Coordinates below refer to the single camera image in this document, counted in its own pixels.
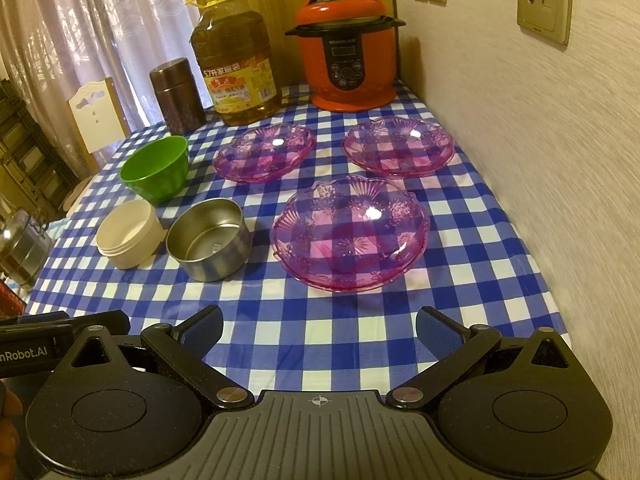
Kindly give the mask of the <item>person's left hand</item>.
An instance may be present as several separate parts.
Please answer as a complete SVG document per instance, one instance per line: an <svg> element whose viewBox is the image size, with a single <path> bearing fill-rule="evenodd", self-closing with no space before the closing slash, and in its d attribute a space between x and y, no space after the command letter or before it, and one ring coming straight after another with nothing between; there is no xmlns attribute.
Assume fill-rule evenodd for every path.
<svg viewBox="0 0 640 480"><path fill-rule="evenodd" d="M13 480L16 475L16 453L20 446L20 436L13 419L23 414L23 404L18 396L1 383L0 419L0 478Z"/></svg>

